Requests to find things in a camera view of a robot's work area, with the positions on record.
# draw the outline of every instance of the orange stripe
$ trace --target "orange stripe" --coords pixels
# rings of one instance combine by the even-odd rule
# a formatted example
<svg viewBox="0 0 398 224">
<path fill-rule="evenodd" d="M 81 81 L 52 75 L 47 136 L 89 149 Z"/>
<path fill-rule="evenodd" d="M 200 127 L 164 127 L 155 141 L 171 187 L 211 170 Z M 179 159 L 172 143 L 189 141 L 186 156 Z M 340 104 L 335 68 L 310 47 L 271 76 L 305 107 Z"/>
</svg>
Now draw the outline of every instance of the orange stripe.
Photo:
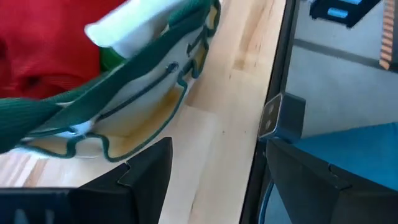
<svg viewBox="0 0 398 224">
<path fill-rule="evenodd" d="M 385 46 L 385 45 L 381 45 L 381 50 L 387 52 L 387 53 L 392 53 L 392 48 Z"/>
<path fill-rule="evenodd" d="M 394 0 L 385 0 L 384 1 L 386 4 L 389 4 L 389 5 L 394 5 Z"/>
<path fill-rule="evenodd" d="M 394 25 L 394 21 L 392 19 L 390 19 L 390 18 L 384 18 L 383 19 L 383 23 Z"/>
<path fill-rule="evenodd" d="M 385 7 L 384 7 L 384 10 L 385 10 L 385 11 L 388 11 L 388 12 L 394 13 L 394 7 L 392 7 L 392 6 L 385 6 Z"/>
<path fill-rule="evenodd" d="M 384 31 L 383 36 L 392 39 L 392 33 L 388 32 L 388 31 Z"/>
<path fill-rule="evenodd" d="M 384 17 L 390 17 L 390 18 L 394 18 L 394 13 L 392 12 L 384 12 Z"/>
<path fill-rule="evenodd" d="M 387 44 L 388 46 L 392 47 L 392 40 L 389 40 L 387 38 L 383 38 L 381 40 L 381 42 L 383 42 L 384 44 Z"/>
<path fill-rule="evenodd" d="M 381 56 L 381 58 L 384 58 L 384 59 L 386 59 L 386 60 L 388 60 L 388 61 L 391 61 L 391 60 L 392 60 L 391 55 L 386 54 L 386 53 L 384 53 L 384 52 L 381 52 L 380 56 Z"/>
<path fill-rule="evenodd" d="M 390 68 L 390 64 L 388 62 L 386 62 L 385 60 L 383 60 L 383 59 L 381 59 L 379 61 L 379 64 L 381 65 L 381 67 L 383 67 L 386 70 L 388 70 Z"/>
<path fill-rule="evenodd" d="M 383 29 L 384 29 L 384 30 L 391 31 L 391 32 L 394 30 L 393 26 L 387 25 L 387 24 L 384 24 L 384 25 L 383 25 Z"/>
</svg>

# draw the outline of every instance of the blue seat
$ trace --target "blue seat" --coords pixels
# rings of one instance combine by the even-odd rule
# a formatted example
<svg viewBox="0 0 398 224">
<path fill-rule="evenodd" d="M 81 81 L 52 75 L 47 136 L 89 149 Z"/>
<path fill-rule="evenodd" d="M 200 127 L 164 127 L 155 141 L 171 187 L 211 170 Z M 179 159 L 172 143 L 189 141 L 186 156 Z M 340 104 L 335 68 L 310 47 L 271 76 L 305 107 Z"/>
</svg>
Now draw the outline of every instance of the blue seat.
<svg viewBox="0 0 398 224">
<path fill-rule="evenodd" d="M 378 184 L 398 190 L 398 123 L 301 139 L 295 147 Z"/>
</svg>

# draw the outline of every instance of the red sweater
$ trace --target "red sweater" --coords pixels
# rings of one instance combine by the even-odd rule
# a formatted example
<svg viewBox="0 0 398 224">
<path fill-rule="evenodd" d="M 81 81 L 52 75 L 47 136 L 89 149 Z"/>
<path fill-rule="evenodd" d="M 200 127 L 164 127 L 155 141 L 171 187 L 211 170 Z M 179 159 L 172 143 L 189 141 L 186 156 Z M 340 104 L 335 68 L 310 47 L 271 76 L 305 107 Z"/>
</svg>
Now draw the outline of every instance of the red sweater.
<svg viewBox="0 0 398 224">
<path fill-rule="evenodd" d="M 46 98 L 100 74 L 84 33 L 124 0 L 1 0 L 0 98 Z"/>
</svg>

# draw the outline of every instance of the wooden countertop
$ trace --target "wooden countertop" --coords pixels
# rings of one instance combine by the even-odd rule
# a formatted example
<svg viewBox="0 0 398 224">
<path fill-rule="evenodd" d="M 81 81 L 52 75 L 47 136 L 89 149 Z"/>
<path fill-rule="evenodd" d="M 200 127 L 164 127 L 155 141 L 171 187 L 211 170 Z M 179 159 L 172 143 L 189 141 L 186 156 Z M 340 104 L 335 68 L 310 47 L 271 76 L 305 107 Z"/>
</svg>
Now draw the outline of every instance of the wooden countertop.
<svg viewBox="0 0 398 224">
<path fill-rule="evenodd" d="M 224 0 L 203 75 L 172 136 L 174 160 L 159 223 L 239 223 L 285 1 Z M 78 187 L 120 163 L 0 156 L 0 187 Z"/>
</svg>

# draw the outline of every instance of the metal frame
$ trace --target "metal frame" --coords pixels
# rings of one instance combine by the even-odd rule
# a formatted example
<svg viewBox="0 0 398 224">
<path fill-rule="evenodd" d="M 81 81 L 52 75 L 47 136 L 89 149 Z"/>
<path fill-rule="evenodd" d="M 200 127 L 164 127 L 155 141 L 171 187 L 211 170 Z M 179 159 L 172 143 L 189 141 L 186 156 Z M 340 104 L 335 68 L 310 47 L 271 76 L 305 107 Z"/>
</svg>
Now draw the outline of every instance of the metal frame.
<svg viewBox="0 0 398 224">
<path fill-rule="evenodd" d="M 264 104 L 278 93 L 285 91 L 298 11 L 299 0 L 286 0 L 271 79 Z M 272 179 L 267 166 L 265 150 L 266 144 L 258 141 L 239 221 L 241 224 L 257 223 L 262 198 L 267 194 L 267 189 L 271 189 L 268 187 L 272 183 Z"/>
</svg>

